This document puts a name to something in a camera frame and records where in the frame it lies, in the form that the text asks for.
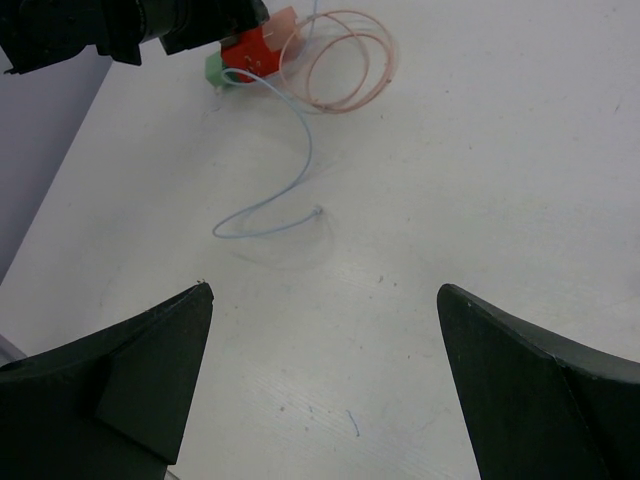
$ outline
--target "blue wire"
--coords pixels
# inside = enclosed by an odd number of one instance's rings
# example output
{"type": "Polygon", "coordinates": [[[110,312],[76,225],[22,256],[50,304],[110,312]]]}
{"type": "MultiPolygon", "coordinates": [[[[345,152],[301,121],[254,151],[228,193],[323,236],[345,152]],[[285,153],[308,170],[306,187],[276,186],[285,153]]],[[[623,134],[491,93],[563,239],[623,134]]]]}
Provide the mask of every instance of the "blue wire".
{"type": "Polygon", "coordinates": [[[284,195],[285,193],[293,190],[300,183],[300,181],[304,177],[305,173],[307,173],[307,170],[309,169],[309,166],[311,165],[311,159],[313,158],[313,138],[311,136],[311,129],[309,128],[309,124],[307,123],[306,119],[304,118],[304,114],[302,113],[300,108],[292,100],[287,98],[287,96],[284,93],[282,93],[280,90],[278,90],[276,87],[271,85],[269,82],[263,80],[262,78],[258,77],[257,75],[254,75],[251,72],[247,72],[246,70],[241,70],[239,68],[225,68],[222,71],[222,78],[224,79],[225,82],[227,82],[227,83],[229,83],[231,85],[242,86],[242,85],[246,85],[246,84],[242,83],[242,82],[236,82],[235,80],[232,80],[231,78],[229,78],[229,75],[228,75],[229,73],[246,75],[246,76],[252,78],[253,80],[255,80],[256,82],[262,83],[265,87],[267,87],[273,93],[278,95],[278,97],[280,97],[282,100],[284,100],[284,102],[289,106],[289,108],[291,108],[291,110],[293,110],[293,113],[296,114],[296,116],[298,117],[298,119],[302,123],[302,126],[304,127],[304,130],[305,130],[305,132],[307,134],[307,140],[309,142],[309,153],[307,154],[307,161],[305,162],[304,167],[302,168],[302,171],[293,180],[293,182],[291,182],[289,185],[287,185],[285,188],[283,188],[282,190],[280,190],[276,194],[271,195],[270,197],[265,198],[264,200],[262,200],[262,201],[260,201],[258,203],[255,203],[255,204],[253,204],[253,205],[251,205],[249,207],[243,208],[242,210],[239,210],[238,212],[236,212],[236,213],[234,213],[232,215],[229,215],[227,218],[225,218],[224,220],[219,222],[215,227],[213,227],[213,235],[215,237],[223,238],[223,239],[261,237],[263,235],[269,235],[270,233],[276,233],[276,232],[282,232],[283,230],[288,230],[288,229],[290,229],[292,227],[295,227],[297,225],[305,223],[305,222],[311,220],[314,217],[317,217],[318,215],[320,215],[322,213],[322,207],[316,206],[311,211],[311,213],[309,213],[306,217],[303,217],[303,218],[301,218],[299,220],[296,220],[294,222],[288,223],[286,225],[282,225],[280,227],[274,227],[274,228],[269,228],[267,230],[259,230],[257,232],[248,232],[248,233],[218,233],[218,229],[220,229],[220,227],[222,227],[227,222],[233,220],[234,218],[239,217],[240,215],[244,215],[246,213],[254,212],[254,211],[258,210],[259,208],[265,206],[267,203],[271,203],[276,198],[279,198],[282,195],[284,195]]]}

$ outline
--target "green block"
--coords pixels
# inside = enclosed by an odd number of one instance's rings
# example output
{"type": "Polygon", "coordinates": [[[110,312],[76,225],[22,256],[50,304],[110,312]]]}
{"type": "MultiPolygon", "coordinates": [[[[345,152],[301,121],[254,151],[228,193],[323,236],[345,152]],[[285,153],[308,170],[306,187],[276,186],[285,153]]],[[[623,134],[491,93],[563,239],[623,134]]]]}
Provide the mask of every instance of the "green block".
{"type": "Polygon", "coordinates": [[[214,87],[225,87],[229,85],[222,79],[222,70],[226,68],[220,52],[209,55],[204,64],[204,76],[214,87]]]}

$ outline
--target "debris speck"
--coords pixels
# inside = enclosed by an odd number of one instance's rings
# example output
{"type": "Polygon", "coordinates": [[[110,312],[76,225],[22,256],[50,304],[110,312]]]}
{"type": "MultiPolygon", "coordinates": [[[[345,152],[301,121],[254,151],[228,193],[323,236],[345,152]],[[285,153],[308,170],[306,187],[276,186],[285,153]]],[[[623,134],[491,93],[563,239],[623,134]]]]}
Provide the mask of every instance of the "debris speck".
{"type": "Polygon", "coordinates": [[[359,437],[360,436],[360,429],[358,428],[358,424],[354,420],[353,415],[351,415],[351,412],[349,410],[347,410],[347,415],[349,415],[349,418],[351,419],[351,423],[353,423],[353,426],[356,429],[356,437],[359,437]]]}

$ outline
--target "cable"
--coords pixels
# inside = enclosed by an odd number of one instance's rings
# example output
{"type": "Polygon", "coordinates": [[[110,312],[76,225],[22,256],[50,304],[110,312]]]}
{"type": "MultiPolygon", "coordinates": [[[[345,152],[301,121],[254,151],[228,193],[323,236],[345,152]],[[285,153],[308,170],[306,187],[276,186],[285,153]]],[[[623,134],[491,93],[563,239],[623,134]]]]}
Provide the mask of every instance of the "cable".
{"type": "Polygon", "coordinates": [[[282,51],[280,52],[279,71],[280,71],[280,79],[282,80],[284,88],[289,93],[291,93],[291,95],[293,95],[296,99],[316,108],[321,112],[347,113],[347,112],[352,112],[354,110],[357,110],[360,107],[363,107],[367,103],[371,102],[378,95],[380,95],[380,93],[382,93],[382,91],[386,88],[386,86],[389,83],[391,83],[391,80],[393,79],[395,63],[396,63],[396,54],[395,54],[395,44],[393,41],[393,37],[391,36],[391,33],[389,32],[389,30],[387,30],[387,28],[379,20],[377,20],[375,17],[367,13],[364,13],[358,10],[331,10],[329,12],[324,12],[324,13],[314,13],[310,17],[307,17],[306,20],[298,24],[298,28],[296,29],[296,31],[294,31],[289,36],[287,41],[284,43],[284,46],[282,47],[282,51]],[[353,30],[352,28],[347,26],[344,22],[342,22],[340,19],[336,17],[336,15],[339,15],[339,14],[358,15],[360,17],[366,18],[367,20],[375,23],[382,30],[385,38],[382,38],[379,35],[375,35],[373,33],[357,32],[353,30]],[[291,88],[291,85],[289,84],[287,76],[284,72],[284,69],[283,69],[284,57],[286,55],[287,49],[289,48],[289,45],[291,44],[292,40],[296,37],[300,29],[304,28],[308,24],[311,24],[311,28],[313,28],[315,21],[318,20],[319,18],[328,18],[334,21],[335,23],[339,24],[342,28],[344,28],[347,31],[347,33],[338,38],[333,39],[331,42],[325,45],[324,48],[315,56],[306,74],[305,93],[299,94],[291,88]],[[360,92],[360,90],[362,89],[367,79],[367,76],[369,75],[369,66],[370,66],[369,53],[361,37],[370,38],[376,41],[383,48],[385,55],[387,57],[387,60],[385,64],[385,69],[382,72],[382,75],[380,76],[380,79],[378,80],[378,82],[360,100],[357,100],[352,104],[349,104],[349,102],[358,94],[358,92],[360,92]],[[340,100],[337,100],[334,102],[320,102],[318,100],[315,100],[312,97],[311,91],[310,91],[311,75],[313,73],[313,69],[317,65],[320,58],[333,45],[350,38],[353,38],[358,42],[360,50],[363,54],[363,58],[365,60],[365,68],[364,68],[362,78],[360,79],[360,82],[353,89],[351,93],[341,98],[340,100]]]}
{"type": "MultiPolygon", "coordinates": [[[[351,112],[353,110],[356,110],[364,105],[366,105],[367,103],[371,102],[374,98],[376,98],[383,90],[384,88],[391,82],[391,79],[393,78],[393,73],[394,73],[394,68],[395,68],[395,47],[394,47],[394,43],[393,43],[393,38],[391,36],[391,34],[389,33],[389,31],[386,29],[386,27],[384,25],[382,25],[382,23],[380,21],[378,21],[377,19],[375,19],[374,17],[372,17],[371,15],[368,15],[364,12],[360,12],[357,10],[332,10],[329,12],[325,12],[325,13],[318,13],[318,2],[319,0],[314,0],[313,2],[313,13],[307,17],[302,23],[298,24],[296,30],[289,36],[289,38],[287,39],[287,41],[285,42],[284,46],[282,47],[282,51],[280,53],[280,59],[279,59],[279,72],[280,72],[280,79],[285,87],[285,89],[296,99],[298,99],[299,101],[302,101],[310,106],[312,106],[313,108],[315,108],[316,110],[318,110],[319,112],[326,112],[326,113],[346,113],[346,112],[351,112]],[[344,22],[342,22],[341,20],[339,20],[338,18],[336,18],[335,15],[338,14],[353,14],[353,15],[359,15],[361,17],[364,17],[370,21],[372,21],[373,23],[375,23],[385,34],[386,38],[381,38],[379,35],[374,35],[372,33],[368,33],[368,32],[356,32],[355,30],[353,30],[352,28],[350,28],[348,25],[346,25],[344,22]],[[302,47],[300,53],[296,56],[296,58],[291,62],[291,64],[295,64],[302,56],[304,53],[306,53],[311,38],[313,36],[313,31],[314,31],[314,27],[315,27],[315,22],[316,20],[318,20],[319,18],[328,18],[336,23],[338,23],[342,28],[344,28],[346,30],[346,34],[339,36],[335,39],[333,39],[332,41],[330,41],[327,45],[324,46],[324,48],[322,48],[322,50],[320,50],[320,52],[315,56],[315,58],[313,59],[313,61],[311,62],[311,66],[309,67],[308,71],[307,71],[307,75],[306,75],[306,82],[305,82],[305,94],[301,95],[297,92],[295,92],[291,86],[289,85],[289,82],[287,80],[287,77],[284,73],[284,68],[283,68],[283,62],[284,62],[284,57],[285,57],[285,53],[287,48],[289,47],[289,45],[291,44],[291,41],[297,36],[297,34],[300,32],[300,29],[302,29],[303,27],[310,25],[310,30],[309,30],[309,35],[307,36],[304,46],[302,47]],[[380,46],[384,49],[386,57],[387,57],[387,61],[385,64],[385,69],[382,73],[382,75],[380,76],[380,79],[378,81],[378,83],[376,83],[371,90],[369,90],[369,92],[365,93],[364,96],[362,96],[362,98],[360,98],[359,100],[353,102],[353,103],[349,103],[353,100],[353,98],[358,95],[358,93],[360,92],[360,90],[362,89],[368,75],[369,75],[369,69],[370,69],[370,58],[369,58],[369,52],[366,48],[366,45],[364,44],[364,42],[362,41],[361,37],[365,37],[365,38],[370,38],[374,41],[376,41],[378,44],[380,44],[380,46]],[[347,40],[353,38],[358,42],[358,46],[360,47],[360,51],[362,52],[363,58],[365,60],[365,68],[363,71],[363,75],[362,78],[360,79],[360,82],[358,83],[358,85],[353,89],[353,91],[351,93],[349,93],[348,95],[346,95],[345,97],[337,100],[337,101],[333,101],[333,102],[320,102],[318,100],[314,100],[311,96],[310,93],[310,84],[311,84],[311,75],[313,73],[313,69],[316,67],[318,61],[320,60],[320,58],[336,43],[341,42],[343,40],[347,40]]],[[[218,230],[224,226],[226,223],[230,222],[231,220],[244,215],[244,214],[248,214],[248,213],[252,213],[255,212],[256,210],[258,210],[259,208],[267,205],[268,203],[271,203],[272,201],[276,200],[277,198],[281,197],[282,195],[286,194],[287,192],[293,190],[302,180],[302,178],[304,177],[304,175],[307,173],[309,166],[311,165],[311,160],[313,158],[313,139],[311,136],[311,129],[309,128],[309,124],[307,123],[307,121],[304,118],[304,113],[302,111],[302,109],[300,109],[300,107],[298,107],[298,105],[296,105],[294,103],[293,100],[291,100],[290,98],[288,98],[283,92],[281,92],[280,90],[278,90],[276,87],[274,87],[268,80],[270,80],[271,77],[268,78],[261,78],[258,77],[257,75],[246,71],[246,70],[241,70],[238,68],[226,68],[222,71],[222,78],[223,80],[230,84],[230,85],[236,85],[236,86],[242,86],[242,87],[246,87],[251,85],[251,83],[245,83],[245,82],[237,82],[233,79],[231,79],[229,77],[228,74],[230,73],[235,73],[235,74],[241,74],[241,75],[245,75],[251,79],[253,79],[254,81],[258,82],[261,85],[266,86],[269,90],[271,90],[273,93],[275,93],[278,97],[280,97],[288,106],[289,108],[291,108],[291,110],[296,114],[296,116],[298,117],[298,119],[300,120],[300,122],[302,123],[302,126],[305,129],[305,132],[307,134],[307,139],[308,139],[308,143],[309,143],[309,153],[307,155],[307,160],[304,164],[304,167],[302,168],[302,171],[298,174],[298,176],[291,182],[289,183],[285,188],[283,188],[282,190],[278,191],[277,193],[275,193],[274,195],[271,195],[270,197],[255,203],[249,207],[243,208],[242,210],[239,210],[238,212],[229,215],[228,217],[226,217],[224,220],[220,221],[214,228],[213,228],[213,235],[217,238],[221,238],[221,239],[240,239],[240,238],[253,238],[253,237],[260,237],[260,236],[264,236],[264,235],[269,235],[271,233],[276,233],[276,232],[281,232],[284,230],[288,230],[292,227],[295,227],[297,225],[301,225],[309,220],[311,220],[314,217],[317,217],[318,215],[320,215],[322,213],[322,207],[320,206],[316,206],[311,213],[309,213],[308,215],[306,215],[305,217],[302,217],[299,220],[287,223],[285,225],[279,226],[279,227],[274,227],[274,228],[270,228],[267,230],[259,230],[259,231],[255,231],[255,232],[247,232],[247,233],[219,233],[218,230]]]]}
{"type": "Polygon", "coordinates": [[[266,86],[269,90],[271,90],[273,93],[275,93],[278,97],[280,97],[282,100],[284,100],[284,102],[289,106],[289,108],[291,108],[291,110],[293,110],[293,113],[296,114],[296,116],[298,117],[298,119],[300,120],[300,123],[302,123],[302,126],[304,127],[304,130],[307,134],[307,140],[309,142],[309,153],[307,155],[307,160],[304,164],[304,167],[302,168],[302,171],[298,174],[298,176],[289,184],[287,185],[285,188],[283,188],[282,190],[280,190],[279,192],[275,193],[274,195],[271,195],[270,197],[255,203],[249,207],[243,208],[242,210],[229,215],[227,218],[225,218],[224,220],[222,220],[221,222],[219,222],[215,227],[213,227],[213,235],[217,238],[223,238],[223,239],[238,239],[238,238],[252,238],[252,237],[261,237],[263,235],[268,235],[270,233],[276,233],[276,232],[282,232],[283,230],[288,230],[289,228],[295,227],[297,225],[300,225],[302,223],[305,223],[309,220],[311,220],[314,217],[317,217],[318,215],[320,215],[322,213],[322,207],[320,206],[316,206],[311,213],[309,213],[307,216],[296,220],[294,222],[288,223],[286,225],[282,225],[280,227],[274,227],[274,228],[269,228],[267,230],[259,230],[257,232],[248,232],[248,233],[218,233],[218,230],[220,229],[220,227],[222,227],[224,224],[226,224],[227,222],[233,220],[234,218],[239,217],[240,215],[244,215],[246,213],[251,213],[256,211],[257,209],[259,209],[260,207],[265,206],[268,203],[273,202],[276,198],[281,197],[282,195],[284,195],[285,193],[289,192],[290,190],[293,190],[302,180],[302,178],[304,177],[305,173],[307,173],[307,170],[309,169],[309,166],[311,165],[311,159],[313,158],[313,138],[311,136],[311,129],[309,128],[309,124],[307,123],[307,121],[304,118],[304,114],[302,113],[302,111],[300,110],[300,108],[293,102],[291,101],[289,98],[287,98],[287,96],[285,94],[283,94],[280,90],[278,90],[276,87],[274,87],[273,85],[271,85],[269,82],[267,82],[266,80],[258,77],[257,75],[254,75],[251,72],[248,72],[246,70],[241,70],[239,68],[225,68],[222,71],[222,78],[224,79],[225,82],[231,84],[231,85],[238,85],[238,86],[243,86],[243,85],[247,85],[243,82],[236,82],[235,80],[232,80],[231,78],[229,78],[229,73],[235,73],[235,74],[242,74],[242,75],[246,75],[250,78],[252,78],[253,80],[255,80],[256,82],[260,82],[261,84],[263,84],[264,86],[266,86]]]}

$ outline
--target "pink wire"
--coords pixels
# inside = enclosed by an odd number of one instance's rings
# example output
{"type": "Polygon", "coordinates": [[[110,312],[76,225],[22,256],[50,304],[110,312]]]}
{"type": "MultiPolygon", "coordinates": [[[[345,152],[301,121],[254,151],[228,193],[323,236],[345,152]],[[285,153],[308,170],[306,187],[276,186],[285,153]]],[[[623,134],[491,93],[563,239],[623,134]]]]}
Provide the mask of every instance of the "pink wire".
{"type": "Polygon", "coordinates": [[[358,10],[331,10],[329,12],[324,12],[324,13],[318,13],[316,15],[312,15],[311,17],[307,18],[306,20],[304,20],[303,22],[301,22],[300,24],[298,24],[296,31],[294,31],[289,38],[287,39],[287,41],[284,43],[284,46],[282,47],[282,51],[280,52],[280,78],[282,79],[282,84],[284,85],[284,88],[286,90],[289,91],[289,93],[291,93],[291,95],[293,95],[295,98],[297,98],[298,100],[311,105],[312,107],[322,111],[322,112],[327,112],[327,113],[347,113],[347,112],[352,112],[354,110],[357,110],[358,108],[366,105],[367,103],[371,102],[373,99],[375,99],[378,95],[380,95],[380,93],[382,93],[382,91],[386,88],[386,86],[391,83],[391,80],[393,79],[393,74],[394,74],[394,69],[395,69],[395,61],[396,61],[396,55],[395,55],[395,46],[393,43],[393,37],[391,36],[391,33],[389,33],[389,31],[387,30],[387,28],[376,18],[374,18],[373,16],[364,13],[364,12],[360,12],[358,10]],[[382,30],[382,32],[384,33],[384,36],[386,38],[382,38],[380,35],[375,35],[373,33],[368,33],[368,32],[356,32],[355,30],[353,30],[351,27],[349,27],[348,25],[346,25],[344,22],[342,22],[341,20],[339,20],[338,18],[335,17],[335,15],[337,14],[353,14],[353,15],[358,15],[360,17],[364,17],[370,21],[372,21],[373,23],[375,23],[378,27],[380,27],[380,29],[382,30]],[[289,84],[289,81],[284,73],[284,69],[283,67],[283,62],[284,62],[284,57],[287,51],[287,48],[289,47],[289,45],[291,44],[291,41],[296,38],[296,36],[298,35],[300,29],[302,29],[303,27],[305,27],[306,25],[308,25],[309,23],[319,19],[319,18],[328,18],[330,20],[333,20],[334,22],[336,22],[337,24],[339,24],[342,28],[344,28],[347,33],[333,39],[331,42],[329,42],[327,45],[325,45],[322,50],[320,50],[320,52],[315,56],[315,58],[313,59],[313,61],[311,62],[311,66],[309,67],[307,74],[306,74],[306,79],[305,79],[305,93],[304,94],[300,94],[296,91],[294,91],[291,88],[291,85],[289,84]],[[362,37],[365,38],[370,38],[376,42],[378,42],[378,44],[383,48],[385,55],[387,57],[387,61],[385,63],[385,69],[382,72],[382,74],[380,75],[380,79],[378,80],[378,82],[367,92],[365,93],[359,100],[353,102],[353,103],[349,103],[353,100],[353,98],[360,92],[360,90],[362,89],[362,87],[364,86],[364,82],[366,81],[368,75],[369,75],[369,70],[370,70],[370,65],[371,65],[371,60],[369,57],[369,51],[367,50],[366,45],[364,44],[364,42],[362,41],[362,37]],[[356,85],[356,87],[353,89],[353,91],[351,91],[351,93],[349,93],[348,95],[346,95],[345,97],[333,101],[333,102],[320,102],[319,100],[314,99],[311,96],[311,75],[313,73],[313,69],[316,67],[318,61],[320,60],[320,58],[336,43],[341,42],[343,40],[347,40],[353,38],[358,42],[358,46],[360,47],[360,51],[362,52],[362,56],[364,58],[365,61],[365,66],[364,66],[364,71],[363,71],[363,75],[362,78],[360,79],[359,83],[356,85]]]}

